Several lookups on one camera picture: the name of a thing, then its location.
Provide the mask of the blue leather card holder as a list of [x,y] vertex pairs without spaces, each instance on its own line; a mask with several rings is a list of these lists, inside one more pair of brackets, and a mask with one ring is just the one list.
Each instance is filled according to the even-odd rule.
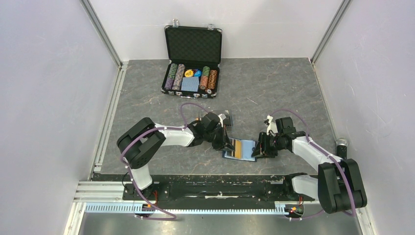
[[230,138],[234,151],[223,151],[222,158],[245,161],[245,162],[257,162],[257,158],[253,157],[253,151],[256,147],[257,142],[253,140],[240,140]]

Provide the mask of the gold VIP card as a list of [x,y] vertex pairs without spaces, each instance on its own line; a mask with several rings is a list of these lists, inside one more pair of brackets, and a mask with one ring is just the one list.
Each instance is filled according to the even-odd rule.
[[232,145],[234,147],[233,151],[229,152],[229,156],[231,156],[234,159],[242,159],[242,142],[241,140],[237,139],[231,139]]

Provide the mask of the clear acrylic card box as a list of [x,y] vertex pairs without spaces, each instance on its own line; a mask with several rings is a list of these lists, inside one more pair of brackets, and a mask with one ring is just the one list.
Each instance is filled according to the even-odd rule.
[[[211,110],[212,113],[215,113],[217,115],[225,116],[223,118],[223,125],[226,128],[228,132],[232,131],[233,128],[233,115],[232,111],[230,109],[223,109],[223,110]],[[202,117],[207,114],[205,111],[199,111],[196,115],[197,120],[201,120]]]

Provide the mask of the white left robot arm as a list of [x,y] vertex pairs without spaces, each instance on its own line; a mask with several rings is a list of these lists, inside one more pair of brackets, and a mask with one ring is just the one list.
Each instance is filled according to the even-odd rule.
[[166,126],[145,117],[125,132],[116,142],[135,193],[149,199],[154,193],[148,163],[164,146],[194,147],[209,142],[217,151],[234,151],[224,124],[224,114],[209,112],[184,126]]

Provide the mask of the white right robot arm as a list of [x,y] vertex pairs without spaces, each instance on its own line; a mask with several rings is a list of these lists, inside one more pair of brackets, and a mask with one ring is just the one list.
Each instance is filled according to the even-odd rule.
[[288,150],[305,160],[318,174],[317,177],[303,172],[286,175],[282,192],[287,199],[295,200],[300,195],[316,199],[328,214],[355,212],[368,204],[355,160],[329,153],[306,132],[297,131],[290,117],[268,116],[264,123],[267,129],[259,133],[252,157],[274,158],[279,151]]

